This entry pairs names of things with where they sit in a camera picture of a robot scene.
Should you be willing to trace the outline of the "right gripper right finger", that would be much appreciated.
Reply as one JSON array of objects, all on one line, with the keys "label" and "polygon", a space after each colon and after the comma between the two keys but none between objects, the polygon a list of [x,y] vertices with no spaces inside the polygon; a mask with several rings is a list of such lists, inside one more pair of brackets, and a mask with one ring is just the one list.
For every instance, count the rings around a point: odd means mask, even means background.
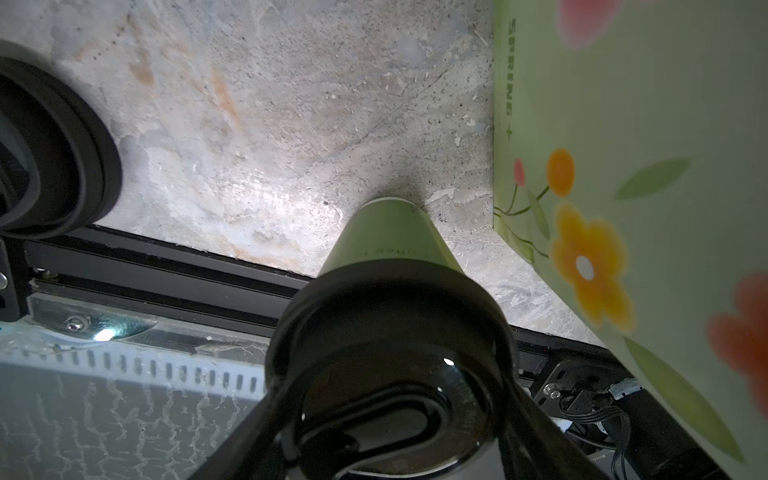
[{"label": "right gripper right finger", "polygon": [[503,376],[504,405],[498,446],[506,479],[604,479],[606,477],[520,388]]}]

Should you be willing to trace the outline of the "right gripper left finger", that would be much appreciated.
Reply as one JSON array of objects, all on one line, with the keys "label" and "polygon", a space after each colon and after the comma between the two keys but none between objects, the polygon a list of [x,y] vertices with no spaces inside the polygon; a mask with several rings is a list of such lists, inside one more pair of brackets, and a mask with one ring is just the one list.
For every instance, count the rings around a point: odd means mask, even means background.
[{"label": "right gripper left finger", "polygon": [[192,474],[194,479],[324,477],[324,417],[307,410],[321,365],[295,368],[269,381],[266,396]]}]

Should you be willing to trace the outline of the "white paper gift bag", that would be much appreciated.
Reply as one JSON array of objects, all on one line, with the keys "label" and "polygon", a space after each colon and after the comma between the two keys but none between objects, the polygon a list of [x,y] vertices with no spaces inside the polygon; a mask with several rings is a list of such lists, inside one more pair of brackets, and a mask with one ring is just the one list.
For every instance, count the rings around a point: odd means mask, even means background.
[{"label": "white paper gift bag", "polygon": [[498,1],[493,224],[733,479],[767,475],[767,5]]}]

